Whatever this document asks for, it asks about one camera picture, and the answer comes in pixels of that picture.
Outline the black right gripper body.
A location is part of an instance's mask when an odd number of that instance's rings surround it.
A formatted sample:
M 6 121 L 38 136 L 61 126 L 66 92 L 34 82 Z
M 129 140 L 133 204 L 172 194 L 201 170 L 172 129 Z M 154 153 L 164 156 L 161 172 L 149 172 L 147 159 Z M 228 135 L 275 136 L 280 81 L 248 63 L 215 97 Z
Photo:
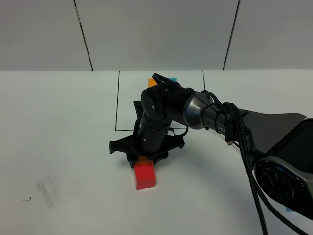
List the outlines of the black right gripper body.
M 135 163 L 139 157 L 158 163 L 168 157 L 169 151 L 175 148 L 183 148 L 183 137 L 166 135 L 164 139 L 151 141 L 147 138 L 140 138 L 130 135 L 116 141 L 109 142 L 109 152 L 122 152 L 127 156 L 130 163 Z

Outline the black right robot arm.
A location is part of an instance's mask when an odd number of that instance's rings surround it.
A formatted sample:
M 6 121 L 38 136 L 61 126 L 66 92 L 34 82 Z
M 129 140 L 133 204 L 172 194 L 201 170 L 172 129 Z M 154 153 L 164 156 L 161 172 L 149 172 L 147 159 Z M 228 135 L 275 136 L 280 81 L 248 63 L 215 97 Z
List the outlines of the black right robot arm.
M 172 122 L 191 129 L 211 129 L 227 143 L 247 147 L 248 164 L 260 188 L 274 201 L 313 216 L 313 120 L 299 113 L 263 114 L 233 110 L 208 91 L 156 85 L 134 103 L 138 119 L 132 135 L 111 141 L 109 151 L 123 152 L 131 165 L 138 156 L 158 162 L 182 136 L 169 136 Z

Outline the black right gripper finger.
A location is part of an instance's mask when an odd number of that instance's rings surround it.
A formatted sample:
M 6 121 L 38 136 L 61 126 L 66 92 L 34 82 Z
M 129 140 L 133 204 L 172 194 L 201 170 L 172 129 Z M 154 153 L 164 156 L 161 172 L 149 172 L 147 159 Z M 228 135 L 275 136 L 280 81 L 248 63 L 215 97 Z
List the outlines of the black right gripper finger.
M 154 158 L 154 159 L 147 158 L 147 162 L 150 163 L 151 165 L 155 165 L 156 163 L 159 162 L 159 158 Z
M 130 164 L 130 168 L 134 168 L 136 162 L 138 161 L 138 158 L 135 159 L 128 159 L 128 162 Z

